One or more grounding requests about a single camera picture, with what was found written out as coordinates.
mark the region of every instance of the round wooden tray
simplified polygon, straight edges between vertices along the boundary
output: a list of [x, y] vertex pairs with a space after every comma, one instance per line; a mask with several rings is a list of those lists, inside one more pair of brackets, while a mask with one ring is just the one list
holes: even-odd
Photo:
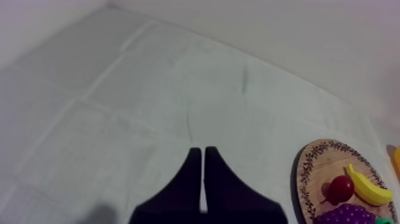
[[[345, 174], [344, 167], [349, 163], [372, 183], [386, 188], [372, 165], [360, 153], [342, 142], [319, 139], [303, 149], [297, 164], [296, 184], [300, 207], [307, 224], [312, 224], [313, 218], [337, 207], [328, 201], [322, 203], [325, 200], [323, 191], [335, 177]], [[377, 217], [389, 217], [398, 223], [393, 201], [374, 207], [353, 195], [347, 203], [363, 206]]]

